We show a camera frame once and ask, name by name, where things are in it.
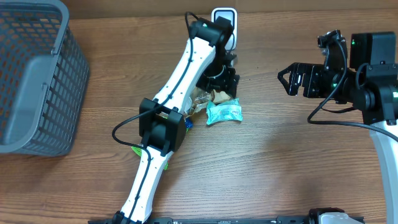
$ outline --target wooden table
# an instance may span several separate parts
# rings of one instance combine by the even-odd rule
[[[130,192],[139,158],[111,130],[138,113],[180,59],[182,16],[70,21],[91,68],[75,146],[65,157],[0,156],[1,223],[86,223],[110,218]],[[367,130],[314,126],[320,100],[288,96],[277,72],[293,62],[323,63],[317,35],[398,32],[398,10],[240,14],[244,121],[206,126],[195,118],[163,173],[154,215],[173,218],[264,218],[340,207],[385,223],[376,151]],[[329,105],[332,109],[341,106]],[[318,119],[361,121],[359,112]],[[118,136],[139,142],[138,122]]]

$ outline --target teal package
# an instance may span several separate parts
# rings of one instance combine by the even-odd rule
[[[242,107],[239,104],[239,98],[229,100],[219,105],[209,102],[206,108],[208,116],[207,125],[214,124],[219,121],[242,121]]]

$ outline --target yellow green object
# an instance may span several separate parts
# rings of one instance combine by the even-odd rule
[[[134,147],[132,146],[131,149],[139,156],[141,157],[142,155],[142,151],[140,148]],[[167,168],[169,168],[169,162],[167,161],[166,166],[164,166],[164,170],[167,170]]]

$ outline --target gray plastic basket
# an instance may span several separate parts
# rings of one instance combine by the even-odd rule
[[[0,0],[0,153],[67,154],[88,63],[58,0]]]

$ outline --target crumpled plastic bag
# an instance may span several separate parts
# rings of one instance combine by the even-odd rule
[[[185,117],[188,118],[195,113],[199,113],[207,107],[209,101],[213,100],[213,95],[204,90],[195,87],[190,96],[190,107],[185,111]]]
[[[239,98],[220,103],[217,106],[210,101],[207,105],[206,113],[208,116],[207,125],[220,121],[243,120],[242,107],[239,104]]]

